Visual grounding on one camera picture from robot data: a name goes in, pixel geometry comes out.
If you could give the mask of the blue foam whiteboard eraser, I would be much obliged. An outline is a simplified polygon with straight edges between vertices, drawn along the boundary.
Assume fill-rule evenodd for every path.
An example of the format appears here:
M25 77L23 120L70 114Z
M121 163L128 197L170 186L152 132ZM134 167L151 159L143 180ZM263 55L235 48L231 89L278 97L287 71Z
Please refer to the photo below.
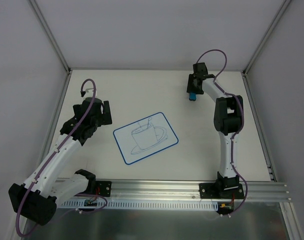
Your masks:
M189 99L190 101L195 102L195 101L197 100L197 95L196 95L195 93L193 93L193 92L190 92L190 93L189 93L188 99Z

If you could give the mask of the blue-framed small whiteboard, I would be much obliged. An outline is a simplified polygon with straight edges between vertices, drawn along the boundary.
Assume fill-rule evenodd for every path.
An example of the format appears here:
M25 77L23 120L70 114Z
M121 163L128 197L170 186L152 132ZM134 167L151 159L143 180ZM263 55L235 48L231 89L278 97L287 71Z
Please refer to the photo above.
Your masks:
M163 112L119 127L113 131L113 136L128 166L179 143L177 134Z

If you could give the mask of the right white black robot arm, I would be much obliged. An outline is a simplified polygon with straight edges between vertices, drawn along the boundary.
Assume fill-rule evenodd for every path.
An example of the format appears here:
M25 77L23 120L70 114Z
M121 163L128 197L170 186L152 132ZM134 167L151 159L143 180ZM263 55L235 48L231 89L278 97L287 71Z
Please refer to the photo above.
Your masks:
M237 171L238 134L244 126L243 98L226 92L208 72L204 62L193 65L188 76L189 100L207 94L215 103L213 124L220 139L220 166L214 183L200 183L201 199L243 199L244 192Z

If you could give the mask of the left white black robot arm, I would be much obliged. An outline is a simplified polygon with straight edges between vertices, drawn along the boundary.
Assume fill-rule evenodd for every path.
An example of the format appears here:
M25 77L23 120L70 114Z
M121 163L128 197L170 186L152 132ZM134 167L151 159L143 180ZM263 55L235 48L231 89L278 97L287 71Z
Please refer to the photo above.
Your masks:
M70 158L101 126L112 124L109 101L87 97L73 106L74 116L66 121L54 148L38 168L21 184L8 190L15 213L44 226L57 208L75 195L94 195L101 190L95 174L77 170L71 178L55 186Z

